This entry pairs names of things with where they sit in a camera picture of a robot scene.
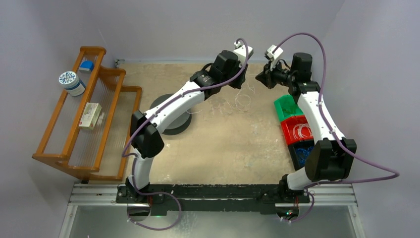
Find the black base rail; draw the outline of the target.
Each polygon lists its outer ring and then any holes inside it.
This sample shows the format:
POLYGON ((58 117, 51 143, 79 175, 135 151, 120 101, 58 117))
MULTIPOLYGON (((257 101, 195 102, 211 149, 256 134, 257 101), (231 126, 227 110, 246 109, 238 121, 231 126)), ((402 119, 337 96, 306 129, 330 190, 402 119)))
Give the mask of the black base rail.
POLYGON ((117 187, 117 203, 146 204, 151 215, 168 211, 259 212, 287 215, 298 212, 297 203, 308 205, 303 191, 287 192, 279 184, 149 184, 137 193, 133 186, 117 187))

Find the blue white round tin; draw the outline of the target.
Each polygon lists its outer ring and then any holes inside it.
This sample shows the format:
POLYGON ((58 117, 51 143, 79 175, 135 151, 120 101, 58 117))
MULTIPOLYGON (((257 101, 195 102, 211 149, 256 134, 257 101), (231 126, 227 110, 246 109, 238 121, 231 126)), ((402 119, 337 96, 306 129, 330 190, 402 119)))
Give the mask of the blue white round tin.
POLYGON ((64 90, 73 97, 82 95, 86 90, 83 81, 73 71, 62 73, 58 78, 58 82, 64 90))

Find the aluminium frame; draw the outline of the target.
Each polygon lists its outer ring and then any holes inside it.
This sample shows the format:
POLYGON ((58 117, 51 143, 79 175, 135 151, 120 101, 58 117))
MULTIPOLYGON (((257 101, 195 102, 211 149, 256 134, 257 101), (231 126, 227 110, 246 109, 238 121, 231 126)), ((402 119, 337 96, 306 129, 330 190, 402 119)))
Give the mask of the aluminium frame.
MULTIPOLYGON (((117 184, 74 184, 59 237, 70 237, 71 226, 79 206, 118 206, 116 197, 117 189, 120 187, 122 186, 117 184)), ((310 193, 315 198, 315 206, 344 206, 347 208, 355 237, 366 237, 359 218, 355 192, 350 184, 316 185, 310 188, 310 193)))

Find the black cable spool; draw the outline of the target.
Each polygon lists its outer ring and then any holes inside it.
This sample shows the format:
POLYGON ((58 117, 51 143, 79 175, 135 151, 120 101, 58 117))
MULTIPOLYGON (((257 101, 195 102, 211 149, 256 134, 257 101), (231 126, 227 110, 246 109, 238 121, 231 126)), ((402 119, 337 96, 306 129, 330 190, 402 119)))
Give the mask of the black cable spool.
MULTIPOLYGON (((165 100, 170 98, 172 94, 164 94, 157 97, 150 105, 150 109, 163 103, 165 100)), ((164 135, 177 135, 185 131, 192 121, 191 109, 185 111, 177 119, 175 119, 164 131, 164 135)))

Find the blue white small box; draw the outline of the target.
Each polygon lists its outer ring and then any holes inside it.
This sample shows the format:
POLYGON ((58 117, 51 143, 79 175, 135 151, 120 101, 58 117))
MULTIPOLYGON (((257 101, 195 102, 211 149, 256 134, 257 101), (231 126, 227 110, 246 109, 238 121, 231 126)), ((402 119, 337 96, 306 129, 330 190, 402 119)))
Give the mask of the blue white small box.
POLYGON ((78 71, 81 73, 91 73, 94 68, 95 64, 93 61, 85 60, 80 64, 78 71))

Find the green plastic bin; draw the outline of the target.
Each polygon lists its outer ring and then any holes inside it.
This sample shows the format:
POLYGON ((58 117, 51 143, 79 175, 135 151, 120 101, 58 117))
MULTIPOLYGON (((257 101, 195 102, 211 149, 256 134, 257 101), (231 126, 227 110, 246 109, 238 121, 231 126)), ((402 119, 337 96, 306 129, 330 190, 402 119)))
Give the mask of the green plastic bin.
POLYGON ((284 95, 275 100, 274 107, 280 122, 290 117, 304 115, 291 95, 284 95))

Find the red plastic bin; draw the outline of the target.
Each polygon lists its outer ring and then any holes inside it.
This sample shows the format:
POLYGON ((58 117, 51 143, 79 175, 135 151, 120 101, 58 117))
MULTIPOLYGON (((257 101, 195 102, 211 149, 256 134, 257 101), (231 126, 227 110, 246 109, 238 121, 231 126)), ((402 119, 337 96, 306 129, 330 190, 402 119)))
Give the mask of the red plastic bin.
POLYGON ((290 117, 280 125, 287 145, 302 140, 313 140, 311 128, 304 115, 290 117))

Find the white red carton box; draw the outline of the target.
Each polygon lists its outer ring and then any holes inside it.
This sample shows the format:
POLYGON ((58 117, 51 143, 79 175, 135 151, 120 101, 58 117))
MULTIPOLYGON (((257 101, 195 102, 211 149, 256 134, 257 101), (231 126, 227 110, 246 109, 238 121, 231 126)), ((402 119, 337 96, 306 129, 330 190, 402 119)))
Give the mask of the white red carton box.
POLYGON ((99 103, 87 103, 79 121, 79 128, 93 130, 99 118, 102 107, 99 103))

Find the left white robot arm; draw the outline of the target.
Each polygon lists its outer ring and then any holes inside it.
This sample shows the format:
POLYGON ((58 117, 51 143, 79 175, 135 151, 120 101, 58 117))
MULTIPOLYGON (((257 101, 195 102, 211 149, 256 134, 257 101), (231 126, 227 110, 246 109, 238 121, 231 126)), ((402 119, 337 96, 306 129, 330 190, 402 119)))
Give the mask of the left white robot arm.
POLYGON ((130 138, 122 156, 134 156, 131 174, 126 179, 128 196, 136 203, 146 200, 154 192, 147 192, 154 157, 164 148, 161 134, 181 115, 229 85, 239 89, 245 81, 248 60, 253 55, 250 47, 233 51, 223 50, 212 63, 195 72, 177 92, 146 112, 133 113, 130 138))

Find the black plastic bin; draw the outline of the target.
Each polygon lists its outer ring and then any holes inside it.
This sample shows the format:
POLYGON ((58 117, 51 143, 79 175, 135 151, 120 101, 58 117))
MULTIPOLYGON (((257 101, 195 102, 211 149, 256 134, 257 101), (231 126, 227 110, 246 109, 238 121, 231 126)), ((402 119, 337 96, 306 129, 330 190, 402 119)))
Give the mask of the black plastic bin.
POLYGON ((297 171, 305 166, 305 162, 315 143, 313 140, 302 140, 288 145, 294 169, 297 171))

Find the wooden rack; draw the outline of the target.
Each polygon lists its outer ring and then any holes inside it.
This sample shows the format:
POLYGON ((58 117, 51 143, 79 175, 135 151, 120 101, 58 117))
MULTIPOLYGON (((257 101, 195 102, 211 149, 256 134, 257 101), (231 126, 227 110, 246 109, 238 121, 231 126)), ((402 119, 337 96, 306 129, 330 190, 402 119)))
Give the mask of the wooden rack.
POLYGON ((62 91, 32 158, 80 180, 121 181, 127 159, 121 156, 130 137, 131 115, 138 110, 139 86, 123 84, 125 70, 102 65, 106 49, 82 46, 72 68, 83 61, 94 63, 85 79, 85 92, 77 97, 62 91), (94 129, 81 129, 87 103, 101 106, 94 129))

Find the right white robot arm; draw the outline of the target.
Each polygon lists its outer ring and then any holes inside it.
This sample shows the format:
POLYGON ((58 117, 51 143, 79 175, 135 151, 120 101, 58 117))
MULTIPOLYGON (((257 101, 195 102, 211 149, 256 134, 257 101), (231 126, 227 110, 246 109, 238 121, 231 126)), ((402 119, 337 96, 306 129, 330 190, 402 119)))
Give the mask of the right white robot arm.
POLYGON ((290 69, 283 69, 280 57, 266 52, 268 63, 256 76, 268 89, 277 84, 288 87, 289 94, 302 110, 314 139, 314 148, 306 159, 305 166, 291 174, 284 175, 279 182, 277 192, 285 202, 292 201, 303 194, 304 187, 319 181, 346 179, 352 167, 356 142, 347 139, 333 122, 325 122, 331 116, 324 104, 320 86, 311 79, 312 55, 295 53, 290 69))

